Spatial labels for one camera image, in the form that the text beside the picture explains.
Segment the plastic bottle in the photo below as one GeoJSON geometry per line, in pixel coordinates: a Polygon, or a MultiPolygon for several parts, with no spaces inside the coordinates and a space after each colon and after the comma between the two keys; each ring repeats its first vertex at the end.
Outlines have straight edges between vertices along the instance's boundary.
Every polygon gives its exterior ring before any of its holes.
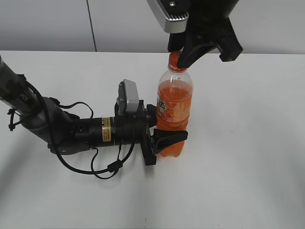
{"type": "MultiPolygon", "coordinates": [[[[181,51],[172,52],[168,71],[159,81],[157,100],[157,128],[161,130],[185,130],[190,115],[193,82],[186,68],[177,67],[181,51]]],[[[183,142],[178,142],[160,152],[162,156],[180,155],[183,142]]]]}

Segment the white table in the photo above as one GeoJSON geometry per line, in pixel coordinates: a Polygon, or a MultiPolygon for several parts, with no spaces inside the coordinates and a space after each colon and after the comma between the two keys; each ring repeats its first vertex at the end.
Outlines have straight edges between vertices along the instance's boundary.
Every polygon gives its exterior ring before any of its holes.
{"type": "MultiPolygon", "coordinates": [[[[114,115],[124,78],[155,104],[168,61],[157,53],[0,54],[44,96],[85,101],[95,117],[114,115]]],[[[209,54],[189,74],[193,105],[181,156],[145,167],[136,146],[106,181],[69,171],[21,126],[10,132],[0,103],[0,228],[305,228],[305,55],[243,54],[222,63],[209,54]]],[[[90,114],[81,105],[72,111],[90,114]]],[[[117,151],[101,148],[97,167],[117,151]]],[[[65,158],[89,169],[93,154],[65,158]]]]}

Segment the bottle label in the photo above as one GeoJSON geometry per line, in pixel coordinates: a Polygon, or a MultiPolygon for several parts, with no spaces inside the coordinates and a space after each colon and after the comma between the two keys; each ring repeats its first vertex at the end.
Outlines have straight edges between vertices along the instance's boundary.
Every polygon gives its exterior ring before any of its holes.
{"type": "Polygon", "coordinates": [[[158,94],[157,115],[166,122],[180,122],[188,118],[190,114],[191,103],[191,96],[184,101],[171,102],[167,101],[165,98],[162,98],[160,94],[158,94]]]}

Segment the orange bottle cap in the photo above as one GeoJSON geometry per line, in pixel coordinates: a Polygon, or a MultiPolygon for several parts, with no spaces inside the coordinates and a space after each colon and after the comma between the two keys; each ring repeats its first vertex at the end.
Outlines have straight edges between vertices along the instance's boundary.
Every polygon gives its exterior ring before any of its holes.
{"type": "Polygon", "coordinates": [[[170,54],[168,68],[173,72],[181,73],[181,72],[185,72],[187,70],[187,68],[178,68],[177,67],[178,58],[180,57],[181,53],[182,53],[182,51],[173,51],[170,54]]]}

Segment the robotic arm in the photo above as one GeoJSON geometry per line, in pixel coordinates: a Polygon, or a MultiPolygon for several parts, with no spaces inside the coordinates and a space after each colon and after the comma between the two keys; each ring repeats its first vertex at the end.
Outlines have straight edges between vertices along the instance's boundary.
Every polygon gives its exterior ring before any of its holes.
{"type": "MultiPolygon", "coordinates": [[[[170,33],[168,51],[183,48],[178,61],[179,68],[191,66],[201,56],[218,48],[222,61],[233,61],[243,50],[234,34],[229,14],[238,0],[147,0],[158,22],[170,33]]],[[[119,96],[114,106],[115,116],[93,118],[93,110],[83,102],[63,106],[54,98],[42,97],[24,75],[15,74],[0,57],[0,99],[11,107],[9,110],[11,131],[16,125],[23,127],[48,143],[48,148],[68,169],[88,175],[110,172],[114,176],[128,159],[136,143],[141,144],[145,165],[156,164],[156,154],[177,142],[187,139],[186,131],[163,131],[150,127],[156,125],[156,107],[144,107],[139,100],[136,84],[123,80],[119,84],[119,96]],[[91,110],[91,117],[80,119],[63,109],[84,104],[91,110]],[[20,120],[14,123],[14,115],[20,120]],[[128,154],[95,171],[93,161],[102,146],[131,144],[128,154]],[[96,149],[91,161],[91,171],[70,166],[62,155],[96,149]]]]}
{"type": "Polygon", "coordinates": [[[217,48],[223,62],[243,51],[229,15],[239,0],[147,0],[156,19],[170,33],[168,51],[183,48],[179,68],[188,68],[217,48]]]}

